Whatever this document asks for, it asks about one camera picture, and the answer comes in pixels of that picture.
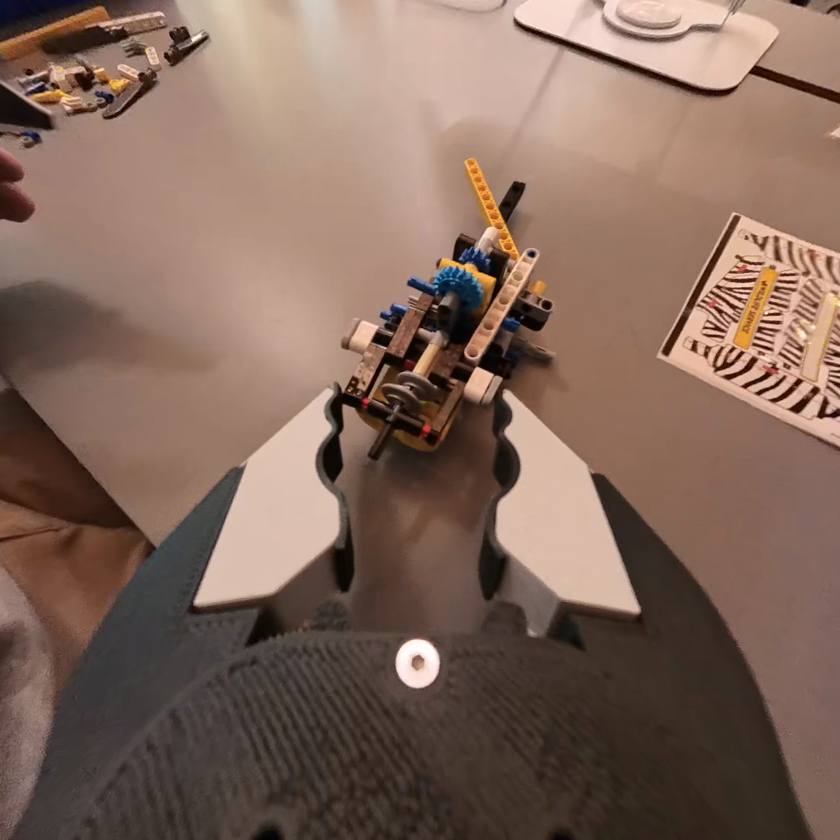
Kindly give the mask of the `person's left hand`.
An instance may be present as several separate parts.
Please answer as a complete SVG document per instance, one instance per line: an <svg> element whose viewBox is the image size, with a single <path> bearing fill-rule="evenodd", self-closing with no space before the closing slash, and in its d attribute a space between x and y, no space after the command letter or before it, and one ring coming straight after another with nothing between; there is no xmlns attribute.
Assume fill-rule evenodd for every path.
<svg viewBox="0 0 840 840"><path fill-rule="evenodd" d="M1 150L1 220L22 224L34 215L35 204L21 186L24 178L24 167Z"/></svg>

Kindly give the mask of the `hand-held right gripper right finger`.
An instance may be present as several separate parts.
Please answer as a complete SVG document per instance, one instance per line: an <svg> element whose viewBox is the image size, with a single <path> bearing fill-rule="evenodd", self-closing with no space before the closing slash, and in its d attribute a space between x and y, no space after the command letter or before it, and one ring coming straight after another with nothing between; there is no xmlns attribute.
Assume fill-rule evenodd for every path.
<svg viewBox="0 0 840 840"><path fill-rule="evenodd" d="M511 391L493 407L493 476L479 585L521 610L530 637L573 616L635 622L642 607L589 466Z"/></svg>

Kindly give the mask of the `person's beige trousers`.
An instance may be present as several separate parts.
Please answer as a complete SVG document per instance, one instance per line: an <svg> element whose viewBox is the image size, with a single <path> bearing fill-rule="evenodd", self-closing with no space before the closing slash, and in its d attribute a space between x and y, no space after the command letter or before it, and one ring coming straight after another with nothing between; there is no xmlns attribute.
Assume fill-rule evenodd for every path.
<svg viewBox="0 0 840 840"><path fill-rule="evenodd" d="M69 671L153 545L5 381L1 502L2 567Z"/></svg>

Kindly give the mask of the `striped sticker sheet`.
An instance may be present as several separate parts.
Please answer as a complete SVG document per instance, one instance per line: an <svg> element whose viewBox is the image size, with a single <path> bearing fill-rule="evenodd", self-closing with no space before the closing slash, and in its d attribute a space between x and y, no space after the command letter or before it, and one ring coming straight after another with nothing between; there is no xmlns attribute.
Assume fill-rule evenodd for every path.
<svg viewBox="0 0 840 840"><path fill-rule="evenodd" d="M657 357L838 448L838 252L732 213Z"/></svg>

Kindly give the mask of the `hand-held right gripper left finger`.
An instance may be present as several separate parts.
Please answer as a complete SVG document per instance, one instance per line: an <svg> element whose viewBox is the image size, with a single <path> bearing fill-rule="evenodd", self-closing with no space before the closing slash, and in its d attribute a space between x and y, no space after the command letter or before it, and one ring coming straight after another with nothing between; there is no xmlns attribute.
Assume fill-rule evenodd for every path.
<svg viewBox="0 0 840 840"><path fill-rule="evenodd" d="M349 591L354 546L343 468L339 387L328 387L241 466L193 597L199 613L265 607L311 615Z"/></svg>

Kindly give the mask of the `pile of loose lego pieces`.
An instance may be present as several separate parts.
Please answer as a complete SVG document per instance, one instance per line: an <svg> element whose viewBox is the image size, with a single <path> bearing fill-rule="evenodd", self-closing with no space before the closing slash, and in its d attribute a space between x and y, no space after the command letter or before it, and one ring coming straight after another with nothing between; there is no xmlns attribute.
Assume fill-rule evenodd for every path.
<svg viewBox="0 0 840 840"><path fill-rule="evenodd" d="M178 2L81 2L2 27L2 84L47 108L54 129L2 125L25 148L68 118L114 120L210 40Z"/></svg>

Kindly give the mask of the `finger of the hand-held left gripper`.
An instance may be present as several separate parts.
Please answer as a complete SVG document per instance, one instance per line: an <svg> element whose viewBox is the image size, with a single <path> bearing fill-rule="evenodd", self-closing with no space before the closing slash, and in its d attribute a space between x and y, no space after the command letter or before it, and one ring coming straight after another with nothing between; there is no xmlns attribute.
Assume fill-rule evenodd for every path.
<svg viewBox="0 0 840 840"><path fill-rule="evenodd" d="M46 107L23 92L1 84L1 124L27 130L53 130L55 120Z"/></svg>

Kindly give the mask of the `black yellow lego model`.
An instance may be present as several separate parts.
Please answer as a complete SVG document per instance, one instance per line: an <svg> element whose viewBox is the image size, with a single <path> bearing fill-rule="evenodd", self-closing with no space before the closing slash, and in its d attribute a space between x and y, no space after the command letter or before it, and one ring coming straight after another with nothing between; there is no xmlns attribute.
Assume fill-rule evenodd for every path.
<svg viewBox="0 0 840 840"><path fill-rule="evenodd" d="M360 356L342 400L376 432L373 461L392 442L434 452L462 405L492 403L521 360L554 358L530 336L553 315L533 276L540 253L517 247L509 228L526 185L513 182L497 201L475 158L465 173L484 231L458 236L430 277L408 278L405 304L394 302L378 322L353 320L342 337L342 348Z"/></svg>

